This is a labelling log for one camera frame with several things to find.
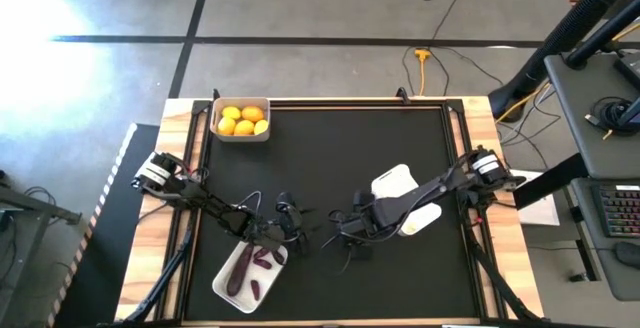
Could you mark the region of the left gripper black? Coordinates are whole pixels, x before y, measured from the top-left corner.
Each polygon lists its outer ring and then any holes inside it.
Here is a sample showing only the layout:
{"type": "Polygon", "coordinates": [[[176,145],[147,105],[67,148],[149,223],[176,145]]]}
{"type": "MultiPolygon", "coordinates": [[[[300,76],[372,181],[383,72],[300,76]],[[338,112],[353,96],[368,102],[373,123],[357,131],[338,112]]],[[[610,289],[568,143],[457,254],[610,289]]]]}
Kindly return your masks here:
{"type": "Polygon", "coordinates": [[[313,212],[312,208],[300,208],[297,206],[290,192],[281,192],[277,196],[277,211],[279,212],[280,227],[284,232],[284,243],[297,240],[298,254],[307,256],[311,249],[311,239],[320,230],[320,226],[302,228],[302,214],[313,212]]]}

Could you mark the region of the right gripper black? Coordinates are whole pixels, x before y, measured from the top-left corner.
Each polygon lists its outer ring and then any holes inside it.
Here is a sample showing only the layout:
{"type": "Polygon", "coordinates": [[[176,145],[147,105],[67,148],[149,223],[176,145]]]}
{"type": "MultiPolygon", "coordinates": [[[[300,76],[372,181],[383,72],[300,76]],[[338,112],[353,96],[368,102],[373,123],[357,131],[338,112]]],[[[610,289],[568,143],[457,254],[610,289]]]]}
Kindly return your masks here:
{"type": "Polygon", "coordinates": [[[347,210],[332,210],[329,217],[348,217],[347,237],[335,235],[322,244],[322,249],[337,245],[345,253],[347,260],[370,260],[373,255],[369,243],[374,243],[376,225],[373,219],[373,194],[356,191],[352,207],[347,210]]]}

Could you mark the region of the white plastic basket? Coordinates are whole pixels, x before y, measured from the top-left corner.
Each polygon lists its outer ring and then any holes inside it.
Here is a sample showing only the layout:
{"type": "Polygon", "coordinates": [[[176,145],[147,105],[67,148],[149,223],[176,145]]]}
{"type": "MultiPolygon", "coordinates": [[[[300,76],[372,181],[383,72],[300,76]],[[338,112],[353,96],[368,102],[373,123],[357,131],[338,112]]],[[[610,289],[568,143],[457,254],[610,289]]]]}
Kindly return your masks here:
{"type": "MultiPolygon", "coordinates": [[[[406,164],[396,165],[371,182],[371,192],[378,199],[397,198],[417,187],[418,184],[411,175],[410,169],[406,164]]],[[[397,234],[403,237],[415,235],[439,219],[441,214],[442,209],[436,203],[429,203],[419,208],[415,208],[410,212],[408,218],[397,234]],[[414,223],[416,225],[416,231],[414,234],[407,235],[403,233],[402,228],[407,223],[414,223]]]]}
{"type": "Polygon", "coordinates": [[[246,276],[244,282],[242,284],[242,288],[240,292],[234,296],[230,297],[226,293],[226,285],[231,273],[231,270],[237,261],[241,251],[245,247],[245,242],[240,242],[235,249],[230,254],[229,258],[222,265],[222,268],[219,270],[218,274],[212,281],[212,290],[223,300],[227,301],[229,304],[234,306],[236,309],[245,314],[253,313],[264,301],[266,295],[269,293],[272,288],[274,282],[277,280],[279,274],[283,270],[284,266],[287,263],[289,252],[284,246],[280,246],[278,248],[278,252],[285,258],[286,262],[284,265],[278,264],[271,253],[262,257],[263,260],[267,260],[272,264],[272,268],[270,270],[264,269],[260,266],[257,266],[253,263],[254,254],[261,249],[260,246],[257,246],[253,250],[252,260],[249,264],[248,270],[246,272],[246,276]],[[257,280],[260,284],[261,290],[261,298],[259,301],[255,301],[252,295],[250,281],[257,280]]]}

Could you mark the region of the large purple eggplant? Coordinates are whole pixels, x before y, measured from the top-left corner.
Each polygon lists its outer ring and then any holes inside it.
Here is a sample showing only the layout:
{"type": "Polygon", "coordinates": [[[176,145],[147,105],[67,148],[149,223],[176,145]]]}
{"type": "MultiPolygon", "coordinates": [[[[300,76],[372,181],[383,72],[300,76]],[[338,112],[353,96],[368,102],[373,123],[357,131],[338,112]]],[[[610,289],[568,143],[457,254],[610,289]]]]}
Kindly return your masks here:
{"type": "Polygon", "coordinates": [[[253,249],[254,245],[247,243],[231,270],[226,285],[226,293],[230,297],[236,296],[242,288],[246,272],[252,260],[253,249]]]}

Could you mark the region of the beige plastic basket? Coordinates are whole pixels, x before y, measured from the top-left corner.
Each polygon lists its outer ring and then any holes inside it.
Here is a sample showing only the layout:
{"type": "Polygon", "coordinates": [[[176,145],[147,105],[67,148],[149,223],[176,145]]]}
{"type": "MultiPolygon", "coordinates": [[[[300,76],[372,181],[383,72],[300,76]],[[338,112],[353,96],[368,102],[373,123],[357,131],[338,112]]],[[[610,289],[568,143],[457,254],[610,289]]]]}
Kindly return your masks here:
{"type": "Polygon", "coordinates": [[[213,102],[213,113],[210,122],[210,130],[214,134],[214,136],[226,143],[257,143],[257,142],[265,142],[269,139],[270,135],[270,101],[267,98],[262,97],[233,97],[233,98],[217,98],[213,102]],[[269,129],[260,135],[251,135],[251,136],[226,136],[219,135],[217,133],[216,125],[219,120],[223,117],[221,111],[226,106],[235,106],[238,107],[241,111],[246,106],[258,106],[264,111],[265,119],[269,122],[269,129]]]}

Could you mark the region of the white paper sheet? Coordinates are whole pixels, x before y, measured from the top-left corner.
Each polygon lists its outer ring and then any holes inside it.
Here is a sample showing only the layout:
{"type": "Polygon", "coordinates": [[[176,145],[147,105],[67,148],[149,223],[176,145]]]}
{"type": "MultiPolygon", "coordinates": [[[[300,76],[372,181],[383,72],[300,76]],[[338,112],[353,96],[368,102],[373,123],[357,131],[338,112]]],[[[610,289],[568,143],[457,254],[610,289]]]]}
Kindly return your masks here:
{"type": "MultiPolygon", "coordinates": [[[[523,176],[525,183],[538,178],[540,172],[511,169],[514,176],[523,176]]],[[[553,194],[534,202],[533,204],[518,210],[520,223],[523,225],[560,226],[560,220],[556,209],[553,194]]]]}

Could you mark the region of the black desk foot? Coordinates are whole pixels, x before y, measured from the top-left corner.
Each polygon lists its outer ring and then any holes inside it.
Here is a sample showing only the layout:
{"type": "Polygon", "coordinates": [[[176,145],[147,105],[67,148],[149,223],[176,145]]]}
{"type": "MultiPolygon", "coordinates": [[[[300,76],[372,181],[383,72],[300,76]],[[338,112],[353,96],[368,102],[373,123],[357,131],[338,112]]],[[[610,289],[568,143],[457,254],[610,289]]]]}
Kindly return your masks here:
{"type": "Polygon", "coordinates": [[[513,192],[516,208],[523,209],[564,188],[573,179],[588,175],[582,155],[576,153],[517,188],[513,192]]]}

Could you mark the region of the black mat with striped edge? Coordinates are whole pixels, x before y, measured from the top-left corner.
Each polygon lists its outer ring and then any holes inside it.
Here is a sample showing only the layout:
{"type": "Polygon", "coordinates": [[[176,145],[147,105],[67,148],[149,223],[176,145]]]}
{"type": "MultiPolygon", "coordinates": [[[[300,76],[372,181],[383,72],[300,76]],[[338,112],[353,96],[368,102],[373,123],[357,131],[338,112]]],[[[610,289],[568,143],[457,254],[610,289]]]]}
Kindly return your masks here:
{"type": "Polygon", "coordinates": [[[130,125],[46,328],[90,328],[114,321],[142,204],[142,195],[130,183],[158,133],[154,125],[130,125]]]}

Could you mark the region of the grey keyboard tray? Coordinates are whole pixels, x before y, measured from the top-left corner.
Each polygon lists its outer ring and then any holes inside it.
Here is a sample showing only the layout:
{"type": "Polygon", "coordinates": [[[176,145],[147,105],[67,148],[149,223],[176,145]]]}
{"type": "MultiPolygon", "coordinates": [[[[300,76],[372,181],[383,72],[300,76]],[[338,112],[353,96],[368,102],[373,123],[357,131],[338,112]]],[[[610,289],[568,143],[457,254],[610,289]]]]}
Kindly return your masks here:
{"type": "Polygon", "coordinates": [[[640,245],[640,239],[613,238],[605,235],[597,211],[594,188],[600,185],[638,185],[640,180],[596,180],[578,178],[570,183],[576,206],[573,219],[578,225],[578,250],[589,280],[605,280],[619,301],[640,302],[640,270],[620,263],[613,252],[617,242],[640,245]]]}

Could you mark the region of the grey desk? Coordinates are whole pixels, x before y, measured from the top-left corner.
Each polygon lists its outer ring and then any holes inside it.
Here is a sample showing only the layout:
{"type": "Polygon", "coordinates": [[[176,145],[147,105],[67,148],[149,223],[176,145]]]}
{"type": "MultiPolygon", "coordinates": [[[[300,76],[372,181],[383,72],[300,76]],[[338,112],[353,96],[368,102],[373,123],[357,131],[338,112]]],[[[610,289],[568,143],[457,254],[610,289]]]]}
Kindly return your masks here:
{"type": "Polygon", "coordinates": [[[603,130],[585,119],[602,98],[640,97],[640,91],[614,68],[616,60],[615,55],[597,55],[574,70],[562,56],[553,55],[544,64],[588,174],[597,179],[640,179],[640,133],[605,138],[603,130]]]}

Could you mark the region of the grey metal stand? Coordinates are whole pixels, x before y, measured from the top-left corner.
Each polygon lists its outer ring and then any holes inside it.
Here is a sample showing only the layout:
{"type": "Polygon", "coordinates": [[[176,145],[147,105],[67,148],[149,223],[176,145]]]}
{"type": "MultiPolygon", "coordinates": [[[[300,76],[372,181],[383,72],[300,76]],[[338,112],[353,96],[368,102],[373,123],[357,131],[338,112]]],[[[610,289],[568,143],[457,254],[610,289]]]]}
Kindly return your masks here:
{"type": "Polygon", "coordinates": [[[0,169],[0,327],[18,297],[25,265],[35,256],[47,228],[60,221],[77,225],[81,217],[58,206],[44,187],[13,189],[0,169]]]}

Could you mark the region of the black computer mouse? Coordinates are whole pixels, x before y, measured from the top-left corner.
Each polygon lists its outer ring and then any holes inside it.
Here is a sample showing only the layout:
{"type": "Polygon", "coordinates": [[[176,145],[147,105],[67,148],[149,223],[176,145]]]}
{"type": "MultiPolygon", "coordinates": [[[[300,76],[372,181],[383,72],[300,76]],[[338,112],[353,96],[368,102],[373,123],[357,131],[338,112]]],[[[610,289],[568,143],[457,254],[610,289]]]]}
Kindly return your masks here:
{"type": "Polygon", "coordinates": [[[614,245],[613,252],[620,263],[640,270],[640,245],[629,242],[617,242],[614,245]]]}

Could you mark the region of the black tower fan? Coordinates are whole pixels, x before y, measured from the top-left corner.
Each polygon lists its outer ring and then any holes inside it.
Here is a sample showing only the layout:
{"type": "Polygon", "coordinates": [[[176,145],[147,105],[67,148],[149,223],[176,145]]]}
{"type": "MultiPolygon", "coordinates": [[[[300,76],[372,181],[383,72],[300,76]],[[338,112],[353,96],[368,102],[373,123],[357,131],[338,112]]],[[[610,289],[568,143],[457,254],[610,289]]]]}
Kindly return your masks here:
{"type": "Polygon", "coordinates": [[[520,107],[511,113],[508,113],[508,110],[531,94],[535,94],[535,90],[546,79],[544,59],[549,55],[571,51],[617,1],[579,0],[549,33],[543,44],[519,72],[504,86],[488,95],[493,117],[498,119],[504,114],[512,117],[520,114],[520,107]]]}

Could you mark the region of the black pole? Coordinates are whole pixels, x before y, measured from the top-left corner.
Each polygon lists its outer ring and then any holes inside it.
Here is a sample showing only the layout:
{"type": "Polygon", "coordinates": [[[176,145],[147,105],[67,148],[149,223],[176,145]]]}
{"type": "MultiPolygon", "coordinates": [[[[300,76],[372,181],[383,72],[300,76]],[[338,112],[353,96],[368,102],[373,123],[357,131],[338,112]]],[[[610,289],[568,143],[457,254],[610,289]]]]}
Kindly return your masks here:
{"type": "Polygon", "coordinates": [[[583,66],[598,50],[610,43],[616,36],[640,16],[640,0],[631,0],[616,16],[609,19],[593,33],[580,47],[569,54],[565,63],[571,68],[583,66]]]}

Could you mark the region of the black desktop device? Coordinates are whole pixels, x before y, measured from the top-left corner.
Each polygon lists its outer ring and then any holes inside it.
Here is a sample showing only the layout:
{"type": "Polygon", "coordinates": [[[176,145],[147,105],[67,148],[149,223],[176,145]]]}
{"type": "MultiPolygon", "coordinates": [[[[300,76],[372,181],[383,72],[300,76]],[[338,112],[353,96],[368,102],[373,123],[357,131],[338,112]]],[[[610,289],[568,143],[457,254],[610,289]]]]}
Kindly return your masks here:
{"type": "Polygon", "coordinates": [[[640,92],[640,52],[619,57],[614,68],[640,92]]]}

